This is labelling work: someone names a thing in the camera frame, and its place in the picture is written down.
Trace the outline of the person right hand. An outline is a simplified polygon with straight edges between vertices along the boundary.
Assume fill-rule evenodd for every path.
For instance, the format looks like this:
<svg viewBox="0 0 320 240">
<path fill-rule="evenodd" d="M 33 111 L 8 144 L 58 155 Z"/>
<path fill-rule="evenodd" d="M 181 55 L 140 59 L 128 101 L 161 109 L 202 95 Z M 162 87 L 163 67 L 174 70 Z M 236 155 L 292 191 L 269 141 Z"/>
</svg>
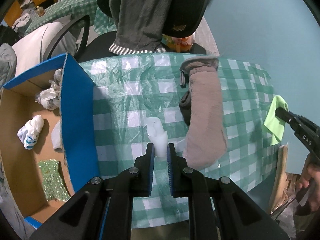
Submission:
<svg viewBox="0 0 320 240">
<path fill-rule="evenodd" d="M 309 153 L 297 184 L 298 189 L 307 188 L 311 180 L 315 182 L 315 189 L 308 198 L 308 203 L 310 212 L 316 212 L 319 209 L 319 166 L 312 162 L 312 153 Z"/>
</svg>

